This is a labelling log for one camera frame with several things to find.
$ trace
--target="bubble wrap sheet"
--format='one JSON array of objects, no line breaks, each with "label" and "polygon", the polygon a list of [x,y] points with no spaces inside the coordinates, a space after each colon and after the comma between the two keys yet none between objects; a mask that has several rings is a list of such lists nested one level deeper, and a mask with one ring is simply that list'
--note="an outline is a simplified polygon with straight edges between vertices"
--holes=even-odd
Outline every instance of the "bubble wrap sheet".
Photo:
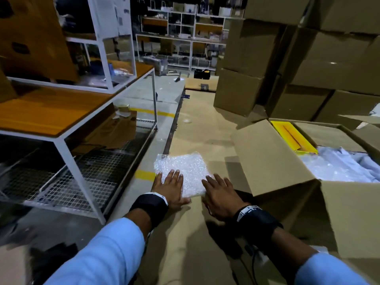
[{"label": "bubble wrap sheet", "polygon": [[182,197],[193,197],[206,192],[202,185],[202,179],[205,179],[206,175],[210,175],[210,173],[207,171],[201,154],[197,152],[176,157],[159,154],[154,162],[154,169],[156,174],[162,172],[162,182],[171,169],[180,170],[183,174]]}]

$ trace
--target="yellow line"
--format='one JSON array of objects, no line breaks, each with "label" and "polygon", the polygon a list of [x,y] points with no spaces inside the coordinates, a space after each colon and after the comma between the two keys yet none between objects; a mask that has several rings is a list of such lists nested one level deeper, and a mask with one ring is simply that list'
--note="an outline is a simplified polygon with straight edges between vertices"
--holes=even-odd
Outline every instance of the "yellow line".
[{"label": "yellow line", "polygon": [[143,170],[136,170],[135,177],[142,180],[147,181],[154,181],[154,178],[156,177],[156,173],[149,172],[149,171],[143,171]]},{"label": "yellow line", "polygon": [[[153,110],[148,110],[148,109],[131,108],[131,110],[132,111],[137,111],[137,112],[142,112],[142,113],[154,114]],[[167,116],[167,117],[172,117],[172,118],[174,118],[176,116],[173,113],[166,113],[166,112],[162,112],[162,111],[157,111],[157,115]]]}]

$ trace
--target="wire mesh shelf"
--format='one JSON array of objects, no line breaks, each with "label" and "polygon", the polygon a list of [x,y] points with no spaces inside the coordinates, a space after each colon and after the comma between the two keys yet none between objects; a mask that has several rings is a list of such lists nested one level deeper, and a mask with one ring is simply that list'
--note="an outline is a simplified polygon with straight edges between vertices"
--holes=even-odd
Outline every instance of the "wire mesh shelf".
[{"label": "wire mesh shelf", "polygon": [[[102,212],[138,157],[155,122],[138,119],[137,125],[135,139],[127,142],[122,148],[93,150],[77,158],[77,165]],[[49,160],[49,162],[58,164],[63,162],[59,155],[58,158],[59,160]],[[92,208],[72,174],[65,166],[59,171],[57,168],[59,168],[57,164],[41,166],[40,161],[36,166],[23,164],[11,168],[9,172],[0,176],[0,185],[1,182],[7,184],[0,191],[2,193],[0,201],[16,203],[25,201],[28,206],[46,207],[64,212],[69,209],[72,213],[80,211],[80,215],[92,215]]]}]

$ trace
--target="shirt sleeve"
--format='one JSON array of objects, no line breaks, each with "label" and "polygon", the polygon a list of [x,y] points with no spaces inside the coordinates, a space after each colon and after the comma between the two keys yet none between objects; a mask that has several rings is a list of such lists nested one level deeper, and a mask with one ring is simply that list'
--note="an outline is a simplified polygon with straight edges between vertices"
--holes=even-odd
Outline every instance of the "shirt sleeve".
[{"label": "shirt sleeve", "polygon": [[364,285],[368,284],[338,258],[317,253],[301,266],[294,285]]},{"label": "shirt sleeve", "polygon": [[78,254],[64,263],[45,285],[125,285],[144,253],[140,228],[127,218],[105,226]]}]

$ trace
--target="black wrist band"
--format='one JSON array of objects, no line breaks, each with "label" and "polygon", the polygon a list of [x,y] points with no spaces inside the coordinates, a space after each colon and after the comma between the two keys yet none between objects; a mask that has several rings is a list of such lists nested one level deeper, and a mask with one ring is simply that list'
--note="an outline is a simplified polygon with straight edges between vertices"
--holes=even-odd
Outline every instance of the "black wrist band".
[{"label": "black wrist band", "polygon": [[271,242],[271,237],[277,227],[283,225],[267,211],[259,206],[246,206],[240,209],[234,216],[238,228],[248,242],[266,251]]},{"label": "black wrist band", "polygon": [[152,222],[152,230],[156,228],[164,219],[168,211],[168,203],[164,196],[159,194],[147,193],[140,195],[135,203],[133,203],[130,211],[140,208],[147,212]]}]

